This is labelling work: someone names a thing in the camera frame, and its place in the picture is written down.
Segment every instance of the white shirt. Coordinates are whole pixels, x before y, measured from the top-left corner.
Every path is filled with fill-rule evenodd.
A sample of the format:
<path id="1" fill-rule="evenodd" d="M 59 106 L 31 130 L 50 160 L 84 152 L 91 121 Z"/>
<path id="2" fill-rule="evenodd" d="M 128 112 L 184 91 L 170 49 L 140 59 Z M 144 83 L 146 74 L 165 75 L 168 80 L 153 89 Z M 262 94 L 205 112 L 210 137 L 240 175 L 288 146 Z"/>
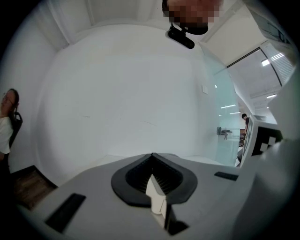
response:
<path id="1" fill-rule="evenodd" d="M 0 118 L 0 152 L 7 154 L 10 152 L 9 139 L 13 134 L 13 127 L 9 117 Z"/>

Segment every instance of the wall switch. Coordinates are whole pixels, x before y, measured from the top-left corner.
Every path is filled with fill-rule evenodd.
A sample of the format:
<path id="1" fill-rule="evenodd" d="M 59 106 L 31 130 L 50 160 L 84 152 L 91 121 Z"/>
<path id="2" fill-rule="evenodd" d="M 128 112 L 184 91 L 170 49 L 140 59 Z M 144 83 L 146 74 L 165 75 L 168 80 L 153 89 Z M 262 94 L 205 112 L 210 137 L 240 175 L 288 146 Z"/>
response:
<path id="1" fill-rule="evenodd" d="M 205 94 L 208 94 L 208 88 L 204 85 L 202 85 L 202 92 L 204 92 Z"/>

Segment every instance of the person in background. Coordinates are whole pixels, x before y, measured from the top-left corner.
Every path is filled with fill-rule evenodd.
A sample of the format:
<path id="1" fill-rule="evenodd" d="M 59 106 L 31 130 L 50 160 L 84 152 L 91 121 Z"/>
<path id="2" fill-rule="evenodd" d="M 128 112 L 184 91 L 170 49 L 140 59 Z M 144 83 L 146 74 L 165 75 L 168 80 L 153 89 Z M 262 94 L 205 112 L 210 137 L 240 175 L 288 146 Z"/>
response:
<path id="1" fill-rule="evenodd" d="M 246 135 L 247 129 L 248 129 L 248 124 L 249 124 L 249 118 L 247 117 L 247 114 L 243 113 L 242 119 L 246 121 L 246 126 L 245 126 L 245 135 Z"/>
<path id="2" fill-rule="evenodd" d="M 15 89 L 4 93 L 0 110 L 0 161 L 10 152 L 9 139 L 13 134 L 12 120 L 15 109 L 19 105 L 19 94 Z"/>

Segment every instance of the fluorescent light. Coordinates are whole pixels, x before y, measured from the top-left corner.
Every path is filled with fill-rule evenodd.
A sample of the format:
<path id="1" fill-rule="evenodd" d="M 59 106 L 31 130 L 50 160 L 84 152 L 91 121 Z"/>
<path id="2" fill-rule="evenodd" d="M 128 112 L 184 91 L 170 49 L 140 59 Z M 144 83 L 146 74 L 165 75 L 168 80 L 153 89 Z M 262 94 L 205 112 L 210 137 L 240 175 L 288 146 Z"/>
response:
<path id="1" fill-rule="evenodd" d="M 274 94 L 274 95 L 271 95 L 271 96 L 267 96 L 267 98 L 273 98 L 273 97 L 276 97 L 277 94 Z"/>
<path id="2" fill-rule="evenodd" d="M 233 106 L 235 106 L 235 104 L 234 105 L 225 106 L 225 107 L 221 107 L 221 108 L 228 108 L 228 107 L 233 107 Z"/>
<path id="3" fill-rule="evenodd" d="M 271 60 L 274 61 L 274 60 L 277 60 L 277 59 L 279 59 L 279 58 L 281 58 L 283 56 L 284 55 L 282 53 L 279 53 L 279 54 L 275 55 L 274 57 L 271 57 Z"/>
<path id="4" fill-rule="evenodd" d="M 268 59 L 262 61 L 262 66 L 263 66 L 263 67 L 266 66 L 266 65 L 268 65 L 268 64 L 270 64 L 270 62 L 269 62 Z"/>

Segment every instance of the hair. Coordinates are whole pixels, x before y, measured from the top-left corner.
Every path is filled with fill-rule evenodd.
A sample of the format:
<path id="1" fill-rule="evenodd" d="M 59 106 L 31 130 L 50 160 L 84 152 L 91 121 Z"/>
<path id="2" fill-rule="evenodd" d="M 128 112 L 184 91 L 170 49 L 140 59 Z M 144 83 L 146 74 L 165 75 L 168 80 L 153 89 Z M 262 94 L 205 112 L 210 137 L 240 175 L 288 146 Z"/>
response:
<path id="1" fill-rule="evenodd" d="M 14 103 L 14 105 L 12 105 L 12 110 L 9 112 L 9 115 L 8 115 L 11 122 L 14 122 L 15 121 L 15 111 L 17 111 L 20 96 L 16 89 L 11 88 L 10 90 L 8 90 L 8 92 L 9 91 L 13 91 L 15 94 L 15 103 Z"/>

